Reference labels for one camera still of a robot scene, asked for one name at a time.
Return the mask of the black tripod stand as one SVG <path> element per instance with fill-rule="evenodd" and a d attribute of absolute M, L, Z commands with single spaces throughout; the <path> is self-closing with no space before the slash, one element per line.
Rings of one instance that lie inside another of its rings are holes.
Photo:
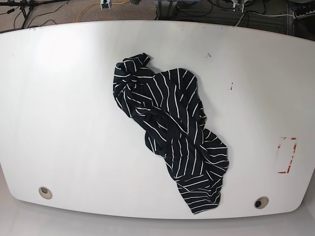
<path fill-rule="evenodd" d="M 36 7 L 41 6 L 41 5 L 51 4 L 51 3 L 58 3 L 58 2 L 68 2 L 68 0 L 6 0 L 6 1 L 1 0 L 0 1 L 1 7 L 2 6 L 11 7 L 10 10 L 6 11 L 5 13 L 1 13 L 1 15 L 11 14 L 12 12 L 15 11 L 16 8 L 19 9 L 20 12 L 17 14 L 16 18 L 13 21 L 13 30 L 22 30 L 25 28 L 29 15 Z M 24 17 L 24 21 L 21 27 L 17 28 L 15 26 L 15 23 L 16 23 L 17 18 L 21 14 Z"/>

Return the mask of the black white striped T-shirt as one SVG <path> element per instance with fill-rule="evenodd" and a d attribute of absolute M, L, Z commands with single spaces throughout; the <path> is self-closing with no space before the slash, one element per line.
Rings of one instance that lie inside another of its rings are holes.
<path fill-rule="evenodd" d="M 175 68 L 155 73 L 150 57 L 138 54 L 115 66 L 118 107 L 145 130 L 145 144 L 166 163 L 193 214 L 217 208 L 228 170 L 227 146 L 206 128 L 197 78 Z"/>

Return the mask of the red tape rectangle marking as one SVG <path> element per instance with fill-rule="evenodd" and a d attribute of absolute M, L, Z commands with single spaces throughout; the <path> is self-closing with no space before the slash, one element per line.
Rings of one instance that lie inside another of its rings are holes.
<path fill-rule="evenodd" d="M 277 174 L 288 174 L 297 146 L 297 138 L 281 137 L 277 147 L 274 170 Z"/>

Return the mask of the white power strip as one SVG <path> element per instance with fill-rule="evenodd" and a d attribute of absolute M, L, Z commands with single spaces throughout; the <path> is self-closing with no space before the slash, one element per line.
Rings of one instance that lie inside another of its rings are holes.
<path fill-rule="evenodd" d="M 303 4 L 297 6 L 296 10 L 294 11 L 294 17 L 296 19 L 303 19 L 307 17 L 311 17 L 315 15 L 315 3 L 310 2 L 308 4 Z"/>

